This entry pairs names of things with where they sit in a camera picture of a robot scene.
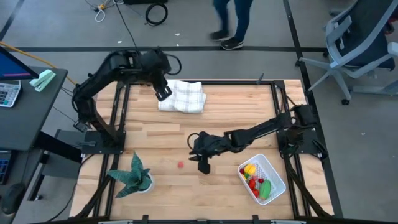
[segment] red ball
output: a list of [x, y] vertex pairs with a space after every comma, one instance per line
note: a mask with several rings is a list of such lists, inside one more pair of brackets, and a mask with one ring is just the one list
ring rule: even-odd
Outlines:
[[182, 162], [182, 161], [178, 162], [177, 167], [178, 168], [183, 168], [184, 167], [184, 162]]

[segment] gray chair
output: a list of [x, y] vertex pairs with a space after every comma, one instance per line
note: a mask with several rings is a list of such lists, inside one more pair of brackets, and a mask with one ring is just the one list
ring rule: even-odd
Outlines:
[[[347, 10], [334, 17], [325, 26], [327, 52], [330, 63], [320, 62], [308, 58], [300, 58], [307, 65], [324, 68], [324, 74], [308, 90], [312, 91], [329, 76], [333, 76], [343, 90], [344, 105], [351, 100], [350, 91], [343, 79], [343, 74], [351, 78], [359, 78], [365, 74], [372, 74], [375, 68], [393, 70], [395, 67], [393, 56], [398, 55], [396, 43], [388, 43], [383, 33], [383, 27], [398, 6], [398, 0], [359, 0]], [[385, 88], [367, 89], [367, 93], [389, 94], [397, 93], [398, 81]]]

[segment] checkered cloth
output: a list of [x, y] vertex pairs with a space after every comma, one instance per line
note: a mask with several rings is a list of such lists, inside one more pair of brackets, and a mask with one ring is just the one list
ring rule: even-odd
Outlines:
[[180, 80], [167, 80], [172, 95], [159, 102], [161, 111], [181, 111], [184, 113], [200, 114], [206, 102], [201, 82], [189, 83]]

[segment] black shoe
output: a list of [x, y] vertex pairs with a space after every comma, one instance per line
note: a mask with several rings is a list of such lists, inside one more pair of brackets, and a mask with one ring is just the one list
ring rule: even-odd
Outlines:
[[212, 41], [224, 41], [224, 40], [228, 40], [228, 32], [225, 31], [217, 31], [217, 32], [213, 32], [210, 34], [210, 39]]
[[221, 47], [225, 50], [239, 49], [243, 47], [243, 41], [238, 41], [235, 37], [232, 37], [226, 41], [222, 41]]

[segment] wooden tabletop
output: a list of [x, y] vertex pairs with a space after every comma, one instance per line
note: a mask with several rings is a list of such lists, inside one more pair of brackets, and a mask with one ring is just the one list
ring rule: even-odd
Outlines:
[[[284, 81], [291, 99], [298, 104], [305, 103], [300, 80]], [[115, 88], [113, 83], [98, 95], [97, 109], [107, 120], [111, 116]], [[159, 111], [151, 87], [132, 86], [125, 127], [126, 148], [118, 169], [130, 170], [136, 151], [144, 168], [151, 168], [155, 187], [148, 194], [114, 199], [112, 219], [141, 219], [143, 215], [155, 220], [251, 219], [252, 215], [259, 215], [260, 219], [293, 218], [288, 189], [268, 205], [260, 206], [248, 194], [236, 172], [238, 165], [256, 154], [263, 154], [287, 186], [275, 134], [254, 141], [241, 153], [227, 152], [210, 159], [209, 175], [200, 173], [197, 163], [188, 160], [187, 138], [191, 133], [206, 131], [222, 136], [224, 131], [247, 129], [275, 117], [269, 86], [204, 85], [203, 91], [207, 94], [203, 114], [183, 114]], [[300, 155], [300, 158], [307, 189], [323, 209], [333, 213], [321, 162], [310, 155]], [[184, 162], [184, 168], [177, 167], [179, 161]], [[101, 163], [102, 155], [95, 155], [81, 168], [71, 216], [83, 208], [96, 190]], [[117, 182], [115, 195], [123, 187]], [[303, 215], [301, 196], [298, 189], [296, 191]]]

